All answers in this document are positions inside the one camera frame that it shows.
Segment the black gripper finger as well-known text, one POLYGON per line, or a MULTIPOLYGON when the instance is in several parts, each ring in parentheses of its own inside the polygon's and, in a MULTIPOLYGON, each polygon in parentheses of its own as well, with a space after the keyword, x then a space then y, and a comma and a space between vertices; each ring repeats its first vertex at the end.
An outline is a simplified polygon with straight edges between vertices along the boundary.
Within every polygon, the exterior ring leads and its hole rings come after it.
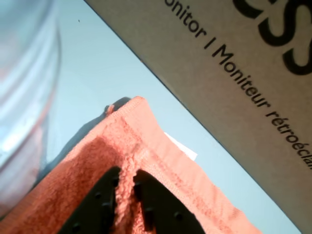
POLYGON ((196 216, 160 181, 144 170, 134 177, 144 230, 154 234, 201 234, 196 216))
POLYGON ((115 188, 120 168, 110 168, 70 215, 60 234, 108 234, 115 218, 115 188))

